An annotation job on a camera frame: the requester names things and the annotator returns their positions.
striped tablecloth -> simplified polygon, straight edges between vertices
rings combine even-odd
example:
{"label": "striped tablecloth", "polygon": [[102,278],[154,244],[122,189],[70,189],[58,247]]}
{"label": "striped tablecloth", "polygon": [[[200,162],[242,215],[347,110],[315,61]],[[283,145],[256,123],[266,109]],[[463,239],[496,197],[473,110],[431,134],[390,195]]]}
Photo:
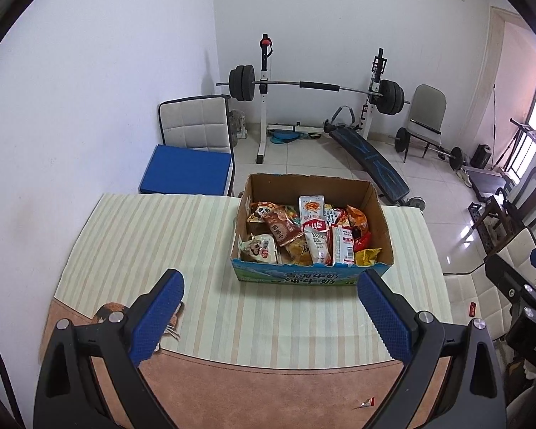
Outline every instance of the striped tablecloth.
{"label": "striped tablecloth", "polygon": [[[229,260],[239,199],[104,195],[70,254],[55,298],[91,318],[131,305],[167,268],[183,273],[179,341],[164,349],[267,368],[336,368],[390,359],[353,286],[239,282]],[[437,253],[421,212],[384,206],[395,263],[383,276],[411,305],[451,322]]]}

black speaker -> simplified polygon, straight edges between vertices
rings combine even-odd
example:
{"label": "black speaker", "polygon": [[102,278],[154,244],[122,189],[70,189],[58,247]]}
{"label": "black speaker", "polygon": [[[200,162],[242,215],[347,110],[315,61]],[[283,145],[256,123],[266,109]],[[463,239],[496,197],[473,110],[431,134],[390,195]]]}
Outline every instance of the black speaker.
{"label": "black speaker", "polygon": [[470,165],[472,167],[478,167],[479,169],[484,169],[488,160],[490,159],[490,147],[488,145],[479,145],[477,151],[473,155],[473,158],[470,160]]}

metal bolt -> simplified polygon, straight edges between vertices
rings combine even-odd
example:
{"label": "metal bolt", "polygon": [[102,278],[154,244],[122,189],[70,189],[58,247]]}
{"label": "metal bolt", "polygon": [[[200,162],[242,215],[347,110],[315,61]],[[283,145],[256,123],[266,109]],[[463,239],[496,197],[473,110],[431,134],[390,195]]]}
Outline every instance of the metal bolt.
{"label": "metal bolt", "polygon": [[429,311],[421,311],[419,313],[419,319],[422,322],[426,322],[427,324],[429,324],[430,322],[433,322],[435,317]]}
{"label": "metal bolt", "polygon": [[121,311],[113,311],[112,314],[109,315],[109,322],[121,322],[123,321],[123,318],[125,315]]}
{"label": "metal bolt", "polygon": [[70,320],[69,319],[60,319],[57,323],[56,323],[56,328],[58,328],[60,331],[63,331],[63,329],[67,329],[67,326],[70,325]]}
{"label": "metal bolt", "polygon": [[479,317],[473,319],[473,326],[475,326],[477,329],[484,329],[486,327],[486,322],[484,322],[484,319],[480,319]]}

cardboard box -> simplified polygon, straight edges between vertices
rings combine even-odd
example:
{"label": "cardboard box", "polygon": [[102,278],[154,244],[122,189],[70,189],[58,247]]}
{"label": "cardboard box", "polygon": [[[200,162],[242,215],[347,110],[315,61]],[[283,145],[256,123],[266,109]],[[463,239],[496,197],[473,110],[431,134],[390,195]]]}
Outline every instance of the cardboard box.
{"label": "cardboard box", "polygon": [[382,276],[393,265],[393,248],[387,222],[371,182],[353,181],[337,177],[297,176],[286,174],[252,174],[249,176],[240,200],[236,218],[235,238],[231,259],[239,280],[250,282],[291,283],[301,285],[353,285],[358,276],[369,268],[355,265],[297,266],[292,264],[267,264],[240,259],[238,244],[250,239],[250,234],[270,233],[263,223],[247,222],[250,203],[269,201],[298,206],[303,195],[323,195],[326,204],[336,207],[354,206],[367,216],[372,243],[370,247],[381,248],[373,269]]}

shoe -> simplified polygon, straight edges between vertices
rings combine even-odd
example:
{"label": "shoe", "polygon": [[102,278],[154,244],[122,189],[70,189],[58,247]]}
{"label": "shoe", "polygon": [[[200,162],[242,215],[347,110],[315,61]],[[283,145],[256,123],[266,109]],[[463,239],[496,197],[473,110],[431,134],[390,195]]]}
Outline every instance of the shoe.
{"label": "shoe", "polygon": [[459,169],[457,171],[457,176],[459,176],[462,179],[462,181],[465,183],[465,185],[467,187],[472,187],[473,186],[473,184],[470,181],[469,175],[466,174],[466,172],[465,172],[465,170],[463,168],[461,168],[461,169]]}

